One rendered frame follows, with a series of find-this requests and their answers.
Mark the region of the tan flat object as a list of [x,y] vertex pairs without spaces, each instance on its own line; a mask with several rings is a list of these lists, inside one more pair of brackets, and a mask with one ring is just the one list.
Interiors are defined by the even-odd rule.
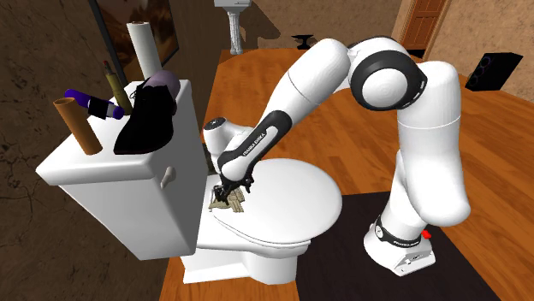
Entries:
[[212,211],[213,209],[231,209],[234,213],[243,212],[242,203],[245,201],[245,197],[240,188],[235,188],[225,200],[220,200],[218,197],[213,196],[208,210]]

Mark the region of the white toilet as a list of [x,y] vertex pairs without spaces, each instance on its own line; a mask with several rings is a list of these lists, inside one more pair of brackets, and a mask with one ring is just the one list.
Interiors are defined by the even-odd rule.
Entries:
[[341,213],[337,184],[310,163],[267,159],[256,164],[241,211],[212,208],[219,178],[208,172],[188,80],[176,102],[174,135],[162,149],[118,156],[113,147],[124,120],[90,117],[101,151],[89,156],[68,137],[38,165],[38,175],[61,187],[138,259],[179,257],[185,283],[293,281],[298,256]]

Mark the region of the black leather shoe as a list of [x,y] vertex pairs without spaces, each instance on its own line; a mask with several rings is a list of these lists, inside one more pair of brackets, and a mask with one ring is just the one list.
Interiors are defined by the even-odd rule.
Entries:
[[166,85],[150,86],[148,80],[135,88],[134,106],[117,136],[116,155],[141,155],[163,148],[173,137],[177,105]]

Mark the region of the lilac round object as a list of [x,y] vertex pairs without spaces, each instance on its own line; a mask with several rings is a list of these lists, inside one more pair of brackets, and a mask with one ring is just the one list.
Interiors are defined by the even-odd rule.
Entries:
[[181,89],[179,79],[170,71],[160,70],[150,77],[145,88],[153,97],[160,98],[169,106],[170,113],[175,114],[177,110],[176,97]]

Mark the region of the dark robot stand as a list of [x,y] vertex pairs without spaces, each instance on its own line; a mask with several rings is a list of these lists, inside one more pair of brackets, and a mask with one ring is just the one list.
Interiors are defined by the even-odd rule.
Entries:
[[439,228],[428,226],[436,263],[399,277],[376,264],[363,238],[388,192],[346,195],[336,223],[298,258],[300,301],[501,301]]

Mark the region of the olive bottle with red tip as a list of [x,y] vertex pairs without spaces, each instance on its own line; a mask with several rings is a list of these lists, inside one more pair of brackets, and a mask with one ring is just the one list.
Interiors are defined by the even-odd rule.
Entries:
[[103,61],[103,65],[106,79],[110,84],[117,104],[124,109],[125,115],[130,115],[133,107],[127,93],[123,89],[123,85],[119,80],[118,75],[111,69],[110,64],[107,61]]

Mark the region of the purple and black tool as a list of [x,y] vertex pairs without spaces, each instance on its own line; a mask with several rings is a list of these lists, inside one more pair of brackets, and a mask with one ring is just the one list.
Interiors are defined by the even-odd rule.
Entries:
[[124,109],[111,101],[94,97],[74,89],[67,89],[64,92],[64,97],[74,98],[80,107],[87,109],[89,115],[93,115],[102,120],[106,118],[120,120],[125,115]]

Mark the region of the brown cardboard tube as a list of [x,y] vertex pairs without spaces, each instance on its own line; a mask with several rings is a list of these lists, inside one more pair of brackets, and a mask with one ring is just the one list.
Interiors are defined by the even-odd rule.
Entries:
[[82,108],[73,97],[59,98],[53,104],[86,155],[95,155],[103,149]]

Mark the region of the white paper roll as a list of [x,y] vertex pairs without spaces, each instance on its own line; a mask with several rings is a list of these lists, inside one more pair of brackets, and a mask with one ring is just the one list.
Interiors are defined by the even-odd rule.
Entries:
[[129,22],[128,33],[132,41],[144,79],[147,80],[162,69],[151,25],[145,21]]

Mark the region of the black anvil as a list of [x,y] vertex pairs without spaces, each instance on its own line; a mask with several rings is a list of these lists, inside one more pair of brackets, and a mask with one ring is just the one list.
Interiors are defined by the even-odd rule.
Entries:
[[300,41],[300,44],[297,46],[298,50],[309,50],[311,46],[308,44],[308,40],[312,37],[312,34],[292,35],[292,38],[294,38],[296,41]]

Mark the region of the brown wooden door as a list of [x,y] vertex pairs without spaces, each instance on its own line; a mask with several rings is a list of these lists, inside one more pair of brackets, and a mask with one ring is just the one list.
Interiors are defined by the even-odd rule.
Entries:
[[407,50],[426,50],[448,0],[412,0],[402,45]]

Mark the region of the black speaker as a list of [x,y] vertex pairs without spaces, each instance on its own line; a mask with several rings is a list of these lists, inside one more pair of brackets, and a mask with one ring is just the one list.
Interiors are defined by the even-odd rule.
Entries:
[[484,53],[465,88],[470,91],[499,91],[523,56],[513,52]]

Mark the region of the white pedestal sink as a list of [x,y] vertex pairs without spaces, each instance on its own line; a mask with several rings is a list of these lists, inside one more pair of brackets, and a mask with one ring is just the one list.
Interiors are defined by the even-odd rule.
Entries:
[[240,42],[240,13],[250,7],[252,0],[214,0],[216,8],[223,8],[228,15],[230,33],[230,53],[240,55],[243,53]]

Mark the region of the dark framed wall picture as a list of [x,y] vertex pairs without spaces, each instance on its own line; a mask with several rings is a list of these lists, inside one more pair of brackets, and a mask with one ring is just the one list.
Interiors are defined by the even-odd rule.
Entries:
[[102,34],[110,59],[123,85],[142,80],[143,74],[128,23],[150,24],[162,65],[179,50],[169,0],[87,0]]

